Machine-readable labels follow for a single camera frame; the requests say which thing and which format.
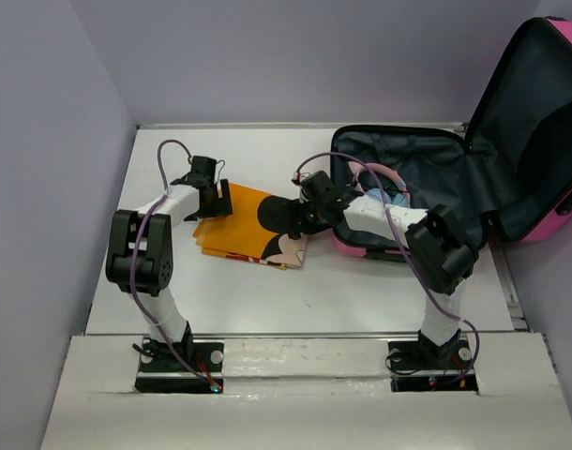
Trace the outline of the orange cartoon towel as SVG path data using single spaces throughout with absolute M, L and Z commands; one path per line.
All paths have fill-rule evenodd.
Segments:
M 203 219 L 193 233 L 202 253 L 280 269 L 300 268 L 307 238 L 293 240 L 288 235 L 290 201 L 251 187 L 233 183 L 229 187 L 233 213 Z

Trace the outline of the pink hard-shell suitcase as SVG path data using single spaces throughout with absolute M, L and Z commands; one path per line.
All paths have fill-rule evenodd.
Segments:
M 450 207 L 471 241 L 538 241 L 572 217 L 572 22 L 533 18 L 511 38 L 462 134 L 351 125 L 331 142 L 334 182 L 355 159 L 399 173 L 411 204 Z

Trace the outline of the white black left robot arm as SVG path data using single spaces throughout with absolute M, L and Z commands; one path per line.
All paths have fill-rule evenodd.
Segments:
M 182 370 L 193 359 L 193 337 L 170 290 L 173 277 L 173 230 L 188 220 L 223 218 L 233 213 L 227 179 L 217 178 L 218 162 L 195 156 L 190 170 L 169 182 L 161 196 L 138 210 L 113 214 L 105 275 L 128 294 L 161 345 L 169 368 Z

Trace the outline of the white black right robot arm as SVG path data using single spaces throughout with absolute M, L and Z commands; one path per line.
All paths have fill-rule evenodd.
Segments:
M 323 171 L 297 172 L 299 197 L 287 209 L 288 235 L 299 239 L 346 225 L 354 232 L 393 240 L 426 292 L 415 355 L 427 367 L 446 362 L 459 341 L 464 281 L 478 259 L 464 228 L 444 205 L 431 209 L 394 203 L 382 187 L 367 192 L 338 187 Z

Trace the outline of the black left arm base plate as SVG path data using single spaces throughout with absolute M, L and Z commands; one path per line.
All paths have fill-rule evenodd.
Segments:
M 133 343 L 139 355 L 134 388 L 143 394 L 220 395 L 223 393 L 224 343 L 194 341 L 193 354 L 183 359 L 187 370 L 164 346 L 148 337 L 141 345 Z

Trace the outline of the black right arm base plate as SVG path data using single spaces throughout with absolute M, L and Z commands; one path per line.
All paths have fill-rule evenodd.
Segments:
M 478 392 L 473 369 L 468 369 L 473 354 L 463 338 L 452 353 L 429 361 L 418 352 L 416 341 L 395 340 L 388 343 L 384 365 L 391 375 L 394 393 Z

